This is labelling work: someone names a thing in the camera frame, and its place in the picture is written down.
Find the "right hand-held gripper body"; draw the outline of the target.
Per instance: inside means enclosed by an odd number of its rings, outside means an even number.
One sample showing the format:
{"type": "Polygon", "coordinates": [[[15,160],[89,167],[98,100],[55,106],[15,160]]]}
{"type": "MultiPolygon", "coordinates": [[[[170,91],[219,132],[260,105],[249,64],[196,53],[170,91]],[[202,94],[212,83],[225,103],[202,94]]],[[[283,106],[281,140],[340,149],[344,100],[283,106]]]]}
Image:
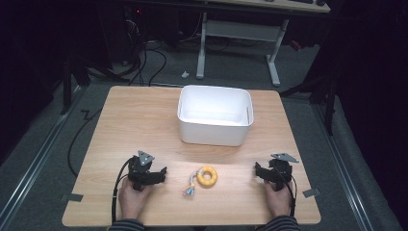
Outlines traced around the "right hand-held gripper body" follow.
{"type": "Polygon", "coordinates": [[[299,161],[288,153],[271,154],[271,157],[272,159],[268,161],[272,172],[271,182],[275,184],[276,190],[280,191],[286,183],[292,180],[291,163],[298,164],[299,161]]]}

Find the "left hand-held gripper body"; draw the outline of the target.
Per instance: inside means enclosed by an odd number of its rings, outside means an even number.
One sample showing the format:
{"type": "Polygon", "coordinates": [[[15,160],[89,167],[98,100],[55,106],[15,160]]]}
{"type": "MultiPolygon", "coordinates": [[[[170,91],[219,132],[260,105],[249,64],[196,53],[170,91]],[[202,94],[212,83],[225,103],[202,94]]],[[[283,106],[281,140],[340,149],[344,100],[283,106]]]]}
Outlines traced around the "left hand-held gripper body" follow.
{"type": "Polygon", "coordinates": [[[128,165],[128,179],[133,183],[133,189],[141,192],[146,185],[152,185],[154,174],[150,171],[154,156],[139,150],[128,165]]]}

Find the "person's right hand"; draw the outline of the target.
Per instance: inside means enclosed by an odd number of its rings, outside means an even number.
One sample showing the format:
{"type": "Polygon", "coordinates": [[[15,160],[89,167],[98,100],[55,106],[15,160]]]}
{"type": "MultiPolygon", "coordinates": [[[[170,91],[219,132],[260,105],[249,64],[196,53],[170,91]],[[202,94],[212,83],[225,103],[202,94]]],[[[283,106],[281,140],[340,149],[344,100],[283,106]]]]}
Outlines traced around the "person's right hand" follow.
{"type": "Polygon", "coordinates": [[[292,188],[282,188],[277,191],[269,181],[264,181],[267,206],[273,218],[288,216],[292,209],[292,188]]]}

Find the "person's left hand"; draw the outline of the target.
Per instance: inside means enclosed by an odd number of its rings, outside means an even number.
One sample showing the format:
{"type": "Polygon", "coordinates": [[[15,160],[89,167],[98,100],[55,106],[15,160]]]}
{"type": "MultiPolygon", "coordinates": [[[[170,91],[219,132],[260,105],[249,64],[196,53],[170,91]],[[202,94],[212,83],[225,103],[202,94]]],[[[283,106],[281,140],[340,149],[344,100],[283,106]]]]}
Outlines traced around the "person's left hand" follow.
{"type": "Polygon", "coordinates": [[[122,219],[137,219],[153,190],[151,185],[145,186],[141,191],[133,189],[133,183],[125,178],[119,189],[118,199],[121,209],[122,219]]]}

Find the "white plastic bin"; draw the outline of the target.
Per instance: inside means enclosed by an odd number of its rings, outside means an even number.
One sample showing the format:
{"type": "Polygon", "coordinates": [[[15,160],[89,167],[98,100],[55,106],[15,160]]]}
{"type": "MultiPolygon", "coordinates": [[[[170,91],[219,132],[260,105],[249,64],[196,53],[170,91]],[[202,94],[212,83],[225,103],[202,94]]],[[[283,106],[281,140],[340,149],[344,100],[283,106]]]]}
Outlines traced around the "white plastic bin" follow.
{"type": "Polygon", "coordinates": [[[184,142],[240,146],[254,122],[254,111],[247,90],[190,85],[181,89],[177,117],[184,142]]]}

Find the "black metal stand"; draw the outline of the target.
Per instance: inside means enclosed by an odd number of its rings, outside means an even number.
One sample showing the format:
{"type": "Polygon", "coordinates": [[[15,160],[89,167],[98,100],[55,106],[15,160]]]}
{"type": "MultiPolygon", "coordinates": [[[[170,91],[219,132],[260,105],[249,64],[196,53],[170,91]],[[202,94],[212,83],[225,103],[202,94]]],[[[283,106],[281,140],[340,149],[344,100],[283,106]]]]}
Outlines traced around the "black metal stand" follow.
{"type": "Polygon", "coordinates": [[[310,92],[309,102],[313,105],[323,103],[325,112],[323,114],[323,125],[326,132],[332,136],[332,121],[335,113],[335,98],[338,85],[338,74],[321,75],[318,78],[306,81],[288,90],[279,93],[281,97],[288,97],[297,92],[310,92]]]}
{"type": "Polygon", "coordinates": [[[63,114],[65,114],[72,104],[72,80],[75,80],[79,87],[87,87],[90,84],[86,61],[77,55],[70,55],[64,62],[63,73],[63,114]]]}

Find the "white-legged desk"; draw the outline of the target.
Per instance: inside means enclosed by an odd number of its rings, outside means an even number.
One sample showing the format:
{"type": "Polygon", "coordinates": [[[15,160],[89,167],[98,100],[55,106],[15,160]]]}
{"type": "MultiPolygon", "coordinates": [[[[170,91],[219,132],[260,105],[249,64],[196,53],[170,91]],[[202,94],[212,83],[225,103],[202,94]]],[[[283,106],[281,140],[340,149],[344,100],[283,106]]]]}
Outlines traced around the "white-legged desk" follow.
{"type": "MultiPolygon", "coordinates": [[[[256,10],[279,11],[280,13],[330,13],[326,0],[198,0],[205,7],[254,7],[256,10]]],[[[272,42],[270,53],[266,55],[269,76],[275,87],[280,86],[275,59],[286,34],[289,18],[278,20],[277,25],[245,22],[238,19],[209,19],[207,11],[201,14],[200,50],[198,53],[196,78],[205,76],[206,38],[246,39],[272,42]]]]}

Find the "metal floor rail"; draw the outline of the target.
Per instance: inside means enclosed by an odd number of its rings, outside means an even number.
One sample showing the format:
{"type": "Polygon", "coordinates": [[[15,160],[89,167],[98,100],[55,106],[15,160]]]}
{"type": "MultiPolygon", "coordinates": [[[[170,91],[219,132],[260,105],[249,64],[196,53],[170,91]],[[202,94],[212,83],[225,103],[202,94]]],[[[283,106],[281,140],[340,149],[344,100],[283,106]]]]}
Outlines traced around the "metal floor rail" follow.
{"type": "Polygon", "coordinates": [[[0,230],[7,230],[13,222],[50,157],[71,112],[86,90],[87,87],[76,87],[72,102],[67,107],[60,104],[64,92],[57,90],[55,101],[39,114],[11,156],[0,167],[0,186],[3,187],[0,190],[0,230]]]}
{"type": "Polygon", "coordinates": [[[340,149],[332,135],[330,135],[325,127],[324,115],[320,106],[312,105],[315,117],[319,121],[319,127],[329,145],[331,158],[335,170],[337,171],[341,185],[344,189],[344,194],[347,198],[348,204],[353,212],[354,217],[360,227],[361,231],[374,231],[372,222],[364,206],[363,200],[358,193],[349,171],[344,163],[340,149]]]}

